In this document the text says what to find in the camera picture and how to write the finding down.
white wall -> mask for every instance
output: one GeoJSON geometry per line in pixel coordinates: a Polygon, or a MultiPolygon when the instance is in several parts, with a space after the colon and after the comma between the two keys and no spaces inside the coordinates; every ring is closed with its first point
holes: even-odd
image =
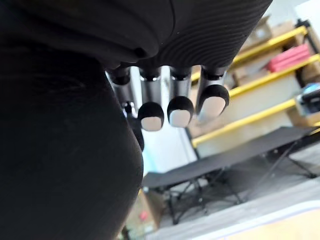
{"type": "Polygon", "coordinates": [[[295,7],[297,15],[308,19],[318,37],[320,37],[320,0],[309,0],[295,7]]]}
{"type": "Polygon", "coordinates": [[[295,23],[298,18],[295,7],[306,1],[307,0],[273,0],[265,13],[265,15],[270,15],[268,20],[269,25],[272,27],[287,20],[292,20],[295,23]]]}

black table top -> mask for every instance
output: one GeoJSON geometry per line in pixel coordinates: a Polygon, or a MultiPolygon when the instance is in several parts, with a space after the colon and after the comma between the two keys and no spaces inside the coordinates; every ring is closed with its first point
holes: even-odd
{"type": "Polygon", "coordinates": [[[266,135],[257,137],[228,151],[204,157],[165,173],[149,172],[142,181],[143,187],[158,188],[187,182],[190,179],[219,170],[283,145],[293,143],[317,127],[280,127],[266,135]]]}

black fabric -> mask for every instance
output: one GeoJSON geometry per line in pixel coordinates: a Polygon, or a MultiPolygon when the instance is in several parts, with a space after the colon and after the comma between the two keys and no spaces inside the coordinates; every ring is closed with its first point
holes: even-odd
{"type": "Polygon", "coordinates": [[[166,173],[148,173],[142,186],[149,188],[165,187],[183,183],[249,158],[266,153],[275,148],[292,143],[310,134],[316,127],[281,127],[269,134],[255,138],[226,152],[208,156],[166,173]]]}
{"type": "Polygon", "coordinates": [[[4,0],[0,39],[97,58],[106,68],[226,67],[272,0],[4,0]]]}
{"type": "Polygon", "coordinates": [[[115,239],[142,153],[101,65],[39,48],[0,58],[0,239],[115,239]]]}

